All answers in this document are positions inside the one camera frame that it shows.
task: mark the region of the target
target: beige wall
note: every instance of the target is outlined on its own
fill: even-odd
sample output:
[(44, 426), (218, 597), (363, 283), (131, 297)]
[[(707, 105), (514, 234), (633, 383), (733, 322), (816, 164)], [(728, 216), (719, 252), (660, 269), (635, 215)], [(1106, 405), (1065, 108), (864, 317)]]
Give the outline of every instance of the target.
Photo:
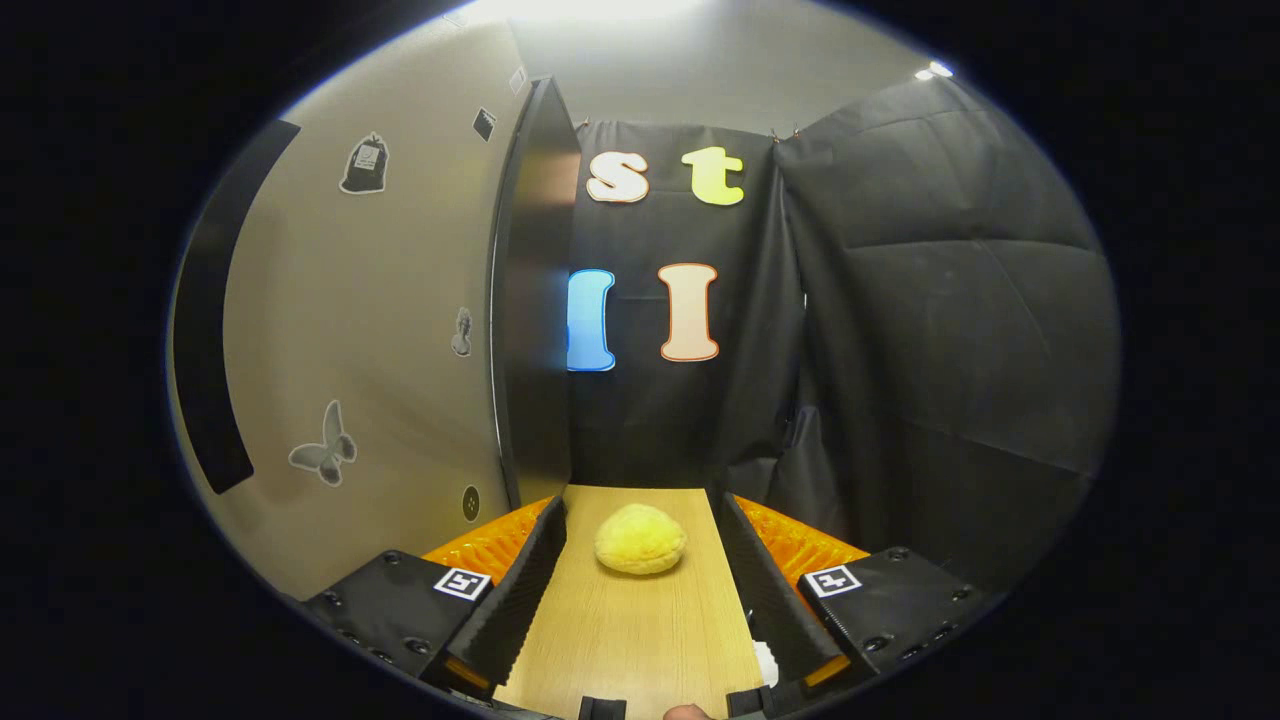
[[(294, 105), (301, 127), (255, 199), (232, 259), (224, 345), (255, 475), (221, 496), (188, 466), (215, 521), (276, 589), (307, 598), (376, 552), (420, 553), (508, 509), (488, 347), (489, 250), (502, 170), (529, 95), (506, 23), (434, 20)], [(471, 128), (497, 117), (486, 143)], [(338, 188), (371, 131), (387, 188)], [(460, 306), (472, 352), (451, 347)], [(177, 397), (170, 373), (170, 396)], [(288, 464), (339, 400), (358, 447), (339, 487)], [(179, 427), (182, 410), (175, 409)]]

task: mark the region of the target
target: wooden surface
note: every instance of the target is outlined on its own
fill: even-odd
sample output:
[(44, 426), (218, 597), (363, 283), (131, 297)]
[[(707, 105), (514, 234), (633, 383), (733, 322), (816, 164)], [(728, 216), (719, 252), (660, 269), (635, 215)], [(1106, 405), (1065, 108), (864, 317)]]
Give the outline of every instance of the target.
[[(628, 502), (685, 528), (685, 557), (671, 570), (634, 577), (595, 560), (596, 528)], [(564, 505), (564, 551), (494, 697), (567, 720), (582, 696), (626, 700), (626, 720), (662, 720), (690, 702), (727, 717), (726, 693), (763, 683), (707, 493), (568, 486)]]

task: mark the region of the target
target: sponge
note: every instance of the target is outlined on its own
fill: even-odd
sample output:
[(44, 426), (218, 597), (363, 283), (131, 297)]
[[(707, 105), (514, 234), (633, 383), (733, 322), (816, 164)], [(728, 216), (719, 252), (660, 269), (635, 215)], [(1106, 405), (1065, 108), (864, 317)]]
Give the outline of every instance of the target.
[(680, 562), (689, 536), (662, 510), (631, 503), (600, 524), (595, 532), (595, 557), (607, 568), (649, 575)]

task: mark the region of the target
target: orange mesh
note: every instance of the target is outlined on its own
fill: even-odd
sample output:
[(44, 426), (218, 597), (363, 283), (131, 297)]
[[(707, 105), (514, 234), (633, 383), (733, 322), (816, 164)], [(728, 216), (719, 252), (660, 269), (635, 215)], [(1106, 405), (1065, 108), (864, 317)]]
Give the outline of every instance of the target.
[(520, 548), (525, 546), (525, 538), (550, 501), (550, 497), (545, 497), (512, 510), (428, 552), (422, 560), (492, 575), (493, 584), (497, 585), (507, 575), (511, 564), (516, 561), (516, 555), (520, 555)]
[[(737, 501), (739, 507), (755, 528), (755, 534), (760, 537), (760, 542), (768, 548), (773, 562), (782, 570), (787, 584), (796, 591), (796, 594), (800, 594), (800, 588), (796, 587), (800, 575), (861, 560), (870, 555), (827, 533), (815, 530), (800, 520), (787, 518), (777, 510), (771, 510), (736, 495), (733, 500)], [(804, 596), (800, 596), (800, 600), (804, 601), (805, 607), (809, 606)]]

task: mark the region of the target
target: butterfly sticker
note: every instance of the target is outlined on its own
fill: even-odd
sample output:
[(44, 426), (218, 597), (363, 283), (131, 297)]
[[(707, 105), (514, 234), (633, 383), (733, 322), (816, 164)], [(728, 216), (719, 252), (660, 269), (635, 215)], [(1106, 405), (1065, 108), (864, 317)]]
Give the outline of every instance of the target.
[(324, 411), (324, 445), (300, 445), (289, 452), (289, 465), (311, 470), (320, 475), (320, 479), (329, 487), (342, 484), (342, 471), (338, 468), (343, 462), (356, 461), (356, 441), (342, 432), (342, 407), (338, 401), (329, 402)]

